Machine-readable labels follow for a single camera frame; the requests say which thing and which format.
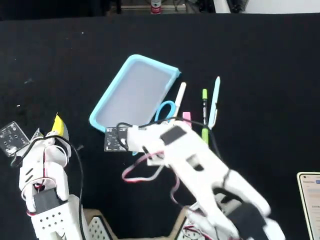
black cloth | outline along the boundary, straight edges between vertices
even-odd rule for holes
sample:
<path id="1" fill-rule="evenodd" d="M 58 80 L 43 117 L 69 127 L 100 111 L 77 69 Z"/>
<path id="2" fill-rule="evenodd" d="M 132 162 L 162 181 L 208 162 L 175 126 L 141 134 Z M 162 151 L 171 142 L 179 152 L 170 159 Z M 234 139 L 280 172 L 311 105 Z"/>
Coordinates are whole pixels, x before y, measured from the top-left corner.
<path id="1" fill-rule="evenodd" d="M 95 0 L 0 0 L 2 20 L 87 17 Z"/>
<path id="2" fill-rule="evenodd" d="M 214 132 L 224 161 L 267 199 L 287 239 L 307 239 L 296 174 L 319 171 L 319 25 L 319 14 L 1 22 L 0 126 L 16 121 L 31 136 L 38 127 L 49 131 L 59 112 L 70 140 L 84 145 L 84 207 L 101 210 L 120 238 L 165 236 L 180 212 L 169 197 L 173 173 L 124 183 L 121 173 L 135 158 L 104 152 L 104 134 L 90 126 L 90 113 L 132 54 L 180 69 L 166 99 L 174 100 L 186 82 L 181 112 L 196 121 L 202 121 L 202 88 L 211 98 L 220 76 Z M 9 163 L 1 153 L 1 239 L 35 239 L 19 170 Z M 154 170 L 143 165 L 132 175 Z M 74 156 L 66 172 L 70 192 L 78 194 Z M 176 198 L 194 201 L 184 186 Z"/>

white robotic arm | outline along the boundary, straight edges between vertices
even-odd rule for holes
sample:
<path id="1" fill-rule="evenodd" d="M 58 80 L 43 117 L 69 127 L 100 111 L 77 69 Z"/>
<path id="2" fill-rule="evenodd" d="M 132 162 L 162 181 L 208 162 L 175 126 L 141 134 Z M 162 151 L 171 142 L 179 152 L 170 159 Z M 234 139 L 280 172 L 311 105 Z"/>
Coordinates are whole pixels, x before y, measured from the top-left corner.
<path id="1" fill-rule="evenodd" d="M 127 130 L 129 151 L 157 153 L 148 165 L 170 167 L 194 195 L 205 214 L 188 211 L 187 216 L 213 239 L 284 240 L 279 225 L 267 218 L 267 201 L 236 171 L 230 170 L 208 145 L 184 122 L 137 126 Z M 225 215 L 217 205 L 213 189 L 238 196 L 243 203 Z"/>
<path id="2" fill-rule="evenodd" d="M 52 131 L 46 135 L 48 139 L 34 139 L 31 146 L 16 153 L 17 158 L 23 156 L 19 188 L 27 214 L 39 240 L 83 240 L 81 227 L 85 239 L 91 240 L 83 211 L 80 225 L 79 198 L 69 194 L 64 167 L 69 162 L 71 147 L 64 140 L 51 136 L 69 138 L 58 116 Z"/>

black cable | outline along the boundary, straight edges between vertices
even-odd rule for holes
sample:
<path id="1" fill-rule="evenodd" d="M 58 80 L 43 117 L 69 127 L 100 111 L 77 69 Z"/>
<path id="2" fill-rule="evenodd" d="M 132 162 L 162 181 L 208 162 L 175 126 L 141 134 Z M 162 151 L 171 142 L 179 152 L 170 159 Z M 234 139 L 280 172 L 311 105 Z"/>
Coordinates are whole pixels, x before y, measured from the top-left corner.
<path id="1" fill-rule="evenodd" d="M 172 4 L 173 4 L 174 10 L 175 10 L 176 12 L 178 12 L 178 6 L 179 6 L 179 4 L 180 4 L 181 2 L 182 2 L 182 0 L 179 0 L 178 3 L 175 4 L 175 0 L 172 0 Z"/>
<path id="2" fill-rule="evenodd" d="M 83 227 L 83 223 L 82 223 L 82 192 L 83 192 L 83 188 L 84 188 L 84 169 L 82 166 L 82 161 L 80 158 L 80 155 L 77 151 L 77 149 L 75 148 L 75 146 L 67 139 L 65 139 L 63 136 L 59 136 L 59 135 L 51 135 L 51 136 L 45 136 L 45 137 L 41 137 L 41 138 L 36 138 L 28 147 L 28 149 L 25 151 L 25 153 L 21 156 L 21 158 L 19 158 L 19 160 L 16 161 L 12 161 L 11 162 L 11 167 L 18 167 L 22 164 L 24 158 L 26 157 L 26 155 L 30 152 L 30 150 L 33 148 L 33 146 L 35 145 L 36 142 L 40 141 L 40 140 L 47 140 L 47 139 L 61 139 L 63 141 L 65 141 L 67 144 L 70 145 L 70 147 L 73 149 L 73 151 L 75 152 L 76 158 L 78 159 L 78 163 L 79 163 L 79 168 L 80 168 L 80 174 L 81 174 L 81 180 L 80 180 L 80 196 L 79 196 L 79 207 L 78 207 L 78 214 L 79 214 L 79 226 L 80 226 L 80 232 L 81 232 L 81 236 L 82 236 L 82 240 L 86 240 L 86 236 L 85 236 L 85 232 L 84 232 L 84 227 Z"/>
<path id="3" fill-rule="evenodd" d="M 217 155 L 217 157 L 223 161 L 222 159 L 222 156 L 220 154 L 220 151 L 219 151 L 219 148 L 217 146 L 217 142 L 216 142 L 216 138 L 215 138 L 215 135 L 212 131 L 212 129 L 210 129 L 207 125 L 201 123 L 201 122 L 198 122 L 198 121 L 193 121 L 193 120 L 189 120 L 189 119 L 185 119 L 185 118 L 182 118 L 182 117 L 176 117 L 176 116 L 173 116 L 173 117 L 168 117 L 166 119 L 161 119 L 161 120 L 157 120 L 157 121 L 151 121 L 147 124 L 144 124 L 144 125 L 141 125 L 139 126 L 139 128 L 145 128 L 145 127 L 148 127 L 148 126 L 151 126 L 151 125 L 154 125 L 154 124 L 160 124 L 164 121 L 167 121 L 167 120 L 172 120 L 172 119 L 175 119 L 175 120 L 178 120 L 178 121 L 186 121 L 188 123 L 192 123 L 192 124 L 195 124 L 195 125 L 198 125 L 198 126 L 201 126 L 203 128 L 206 128 L 208 129 L 208 132 L 210 134 L 210 138 L 211 138 L 211 144 L 212 144 L 212 147 L 215 151 L 215 154 Z M 128 151 L 129 148 L 128 148 L 128 145 L 126 144 L 123 144 L 123 142 L 121 141 L 121 139 L 119 138 L 119 127 L 120 126 L 126 126 L 126 127 L 129 127 L 129 128 L 132 128 L 133 125 L 129 124 L 129 123 L 126 123 L 126 122 L 119 122 L 117 125 L 116 125 L 116 132 L 117 132 L 117 140 L 119 142 L 119 144 L 126 150 Z"/>

yellow object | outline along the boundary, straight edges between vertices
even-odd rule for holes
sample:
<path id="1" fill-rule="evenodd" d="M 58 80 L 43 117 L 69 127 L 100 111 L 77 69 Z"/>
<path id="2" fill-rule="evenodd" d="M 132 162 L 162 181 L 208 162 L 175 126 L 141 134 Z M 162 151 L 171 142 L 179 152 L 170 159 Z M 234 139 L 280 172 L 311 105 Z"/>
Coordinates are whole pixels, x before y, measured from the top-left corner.
<path id="1" fill-rule="evenodd" d="M 202 129 L 201 137 L 206 144 L 209 144 L 209 130 L 208 130 L 208 128 Z"/>
<path id="2" fill-rule="evenodd" d="M 58 116 L 58 114 L 55 116 L 52 131 L 56 131 L 59 136 L 64 135 L 65 124 L 64 121 L 62 121 L 62 119 Z"/>

white pencil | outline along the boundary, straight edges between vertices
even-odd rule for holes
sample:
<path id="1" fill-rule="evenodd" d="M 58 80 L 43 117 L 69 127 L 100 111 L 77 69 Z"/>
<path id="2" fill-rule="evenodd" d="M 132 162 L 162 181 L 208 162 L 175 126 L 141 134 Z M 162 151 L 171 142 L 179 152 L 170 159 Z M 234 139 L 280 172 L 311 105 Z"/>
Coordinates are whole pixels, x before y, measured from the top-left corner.
<path id="1" fill-rule="evenodd" d="M 176 117 L 179 112 L 179 108 L 182 102 L 182 98 L 184 97 L 185 90 L 186 90 L 187 84 L 185 82 L 182 82 L 178 91 L 178 94 L 176 95 L 176 99 L 174 101 L 175 104 L 175 112 L 173 114 L 173 117 Z"/>

